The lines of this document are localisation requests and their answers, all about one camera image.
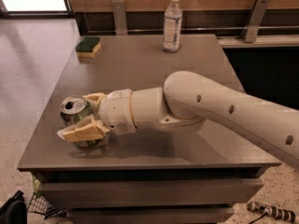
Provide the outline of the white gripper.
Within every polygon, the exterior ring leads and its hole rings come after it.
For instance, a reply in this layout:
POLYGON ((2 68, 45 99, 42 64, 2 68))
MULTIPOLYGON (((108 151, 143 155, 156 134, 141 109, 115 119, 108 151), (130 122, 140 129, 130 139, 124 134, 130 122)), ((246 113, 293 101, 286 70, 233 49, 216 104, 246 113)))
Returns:
POLYGON ((84 95, 100 119, 90 115, 59 130, 57 135, 67 142, 80 142, 102 139, 110 130, 116 135, 134 133, 136 127, 132 115, 132 93, 126 89, 113 91, 108 96, 102 92, 84 95))

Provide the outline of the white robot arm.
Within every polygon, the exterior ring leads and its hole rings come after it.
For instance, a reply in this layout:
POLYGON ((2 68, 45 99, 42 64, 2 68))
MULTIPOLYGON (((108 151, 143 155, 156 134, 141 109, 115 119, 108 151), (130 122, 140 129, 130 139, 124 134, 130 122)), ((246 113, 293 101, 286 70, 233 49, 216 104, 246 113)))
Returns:
POLYGON ((285 162, 299 166, 299 111, 265 101, 189 71, 167 77, 162 87, 67 97, 61 114, 79 120, 58 132, 67 142, 101 140, 140 129, 197 131, 209 119, 285 162))

